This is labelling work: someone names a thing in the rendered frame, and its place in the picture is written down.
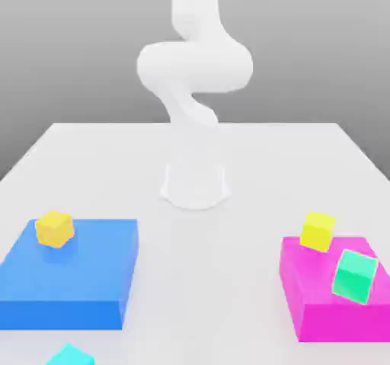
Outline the large magenta box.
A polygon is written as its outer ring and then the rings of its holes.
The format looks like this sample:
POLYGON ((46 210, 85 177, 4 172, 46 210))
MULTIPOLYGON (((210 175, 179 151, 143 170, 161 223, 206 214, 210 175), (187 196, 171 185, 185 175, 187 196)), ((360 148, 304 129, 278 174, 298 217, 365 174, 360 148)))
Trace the large magenta box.
POLYGON ((337 263, 345 250, 370 258, 376 254, 364 237, 339 236, 326 253, 283 238, 280 279, 300 342, 389 342, 390 275, 378 264, 367 304, 332 293, 337 263))

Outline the small cyan cube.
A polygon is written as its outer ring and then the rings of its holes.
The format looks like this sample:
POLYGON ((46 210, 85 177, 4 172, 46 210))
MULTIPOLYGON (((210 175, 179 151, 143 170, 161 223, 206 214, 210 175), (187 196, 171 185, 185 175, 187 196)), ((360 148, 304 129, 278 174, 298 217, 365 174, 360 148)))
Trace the small cyan cube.
POLYGON ((72 344, 65 344, 45 365, 95 365, 95 360, 72 344))

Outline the small green cube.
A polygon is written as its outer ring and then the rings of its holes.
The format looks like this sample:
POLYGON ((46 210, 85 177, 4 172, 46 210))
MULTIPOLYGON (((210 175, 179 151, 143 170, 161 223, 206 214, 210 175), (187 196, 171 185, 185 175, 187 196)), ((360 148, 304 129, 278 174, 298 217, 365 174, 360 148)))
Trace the small green cube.
POLYGON ((335 270, 332 293, 366 305, 379 260, 350 249, 344 249, 335 270))

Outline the small yellow cube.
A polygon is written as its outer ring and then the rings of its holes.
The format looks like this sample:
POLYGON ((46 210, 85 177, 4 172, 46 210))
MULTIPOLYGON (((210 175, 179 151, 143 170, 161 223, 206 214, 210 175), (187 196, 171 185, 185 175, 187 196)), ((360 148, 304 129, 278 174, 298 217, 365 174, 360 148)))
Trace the small yellow cube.
POLYGON ((334 225, 333 216, 310 211, 303 223, 300 245, 326 253, 331 244, 334 225))

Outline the large blue box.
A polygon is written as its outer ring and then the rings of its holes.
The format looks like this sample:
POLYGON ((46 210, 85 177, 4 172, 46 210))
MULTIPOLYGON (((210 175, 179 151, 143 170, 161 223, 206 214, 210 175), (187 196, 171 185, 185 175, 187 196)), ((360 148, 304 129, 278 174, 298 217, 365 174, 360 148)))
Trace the large blue box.
POLYGON ((139 250, 134 219, 77 219, 61 248, 30 220, 0 263, 0 330, 120 330, 139 250))

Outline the small orange cube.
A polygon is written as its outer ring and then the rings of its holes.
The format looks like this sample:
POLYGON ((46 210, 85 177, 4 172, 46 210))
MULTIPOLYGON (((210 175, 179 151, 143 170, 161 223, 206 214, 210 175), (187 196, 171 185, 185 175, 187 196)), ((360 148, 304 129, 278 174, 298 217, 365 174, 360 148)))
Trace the small orange cube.
POLYGON ((38 242, 51 248, 61 248, 75 234, 72 217, 55 210, 37 219, 35 229, 38 242))

